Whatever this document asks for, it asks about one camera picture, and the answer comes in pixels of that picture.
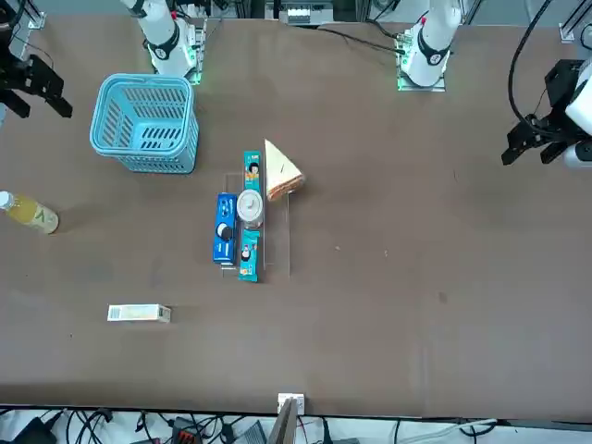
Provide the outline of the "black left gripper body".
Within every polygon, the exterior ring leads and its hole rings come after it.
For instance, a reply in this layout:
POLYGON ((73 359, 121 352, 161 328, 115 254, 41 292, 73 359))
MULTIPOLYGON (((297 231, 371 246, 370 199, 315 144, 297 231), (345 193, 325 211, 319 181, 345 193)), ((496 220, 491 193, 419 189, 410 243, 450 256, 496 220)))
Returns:
POLYGON ((545 76, 550 112, 542 118, 531 116, 538 139, 565 140, 584 135, 565 113, 573 98, 583 64, 584 61, 579 59, 561 59, 545 76))

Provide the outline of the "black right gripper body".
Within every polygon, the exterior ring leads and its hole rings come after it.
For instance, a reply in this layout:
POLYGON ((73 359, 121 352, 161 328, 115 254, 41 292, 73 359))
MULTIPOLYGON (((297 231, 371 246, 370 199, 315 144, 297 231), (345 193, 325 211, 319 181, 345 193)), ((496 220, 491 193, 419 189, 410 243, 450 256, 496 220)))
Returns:
POLYGON ((1 89, 31 95, 60 97, 64 81, 37 55, 21 60, 12 54, 1 56, 1 89))

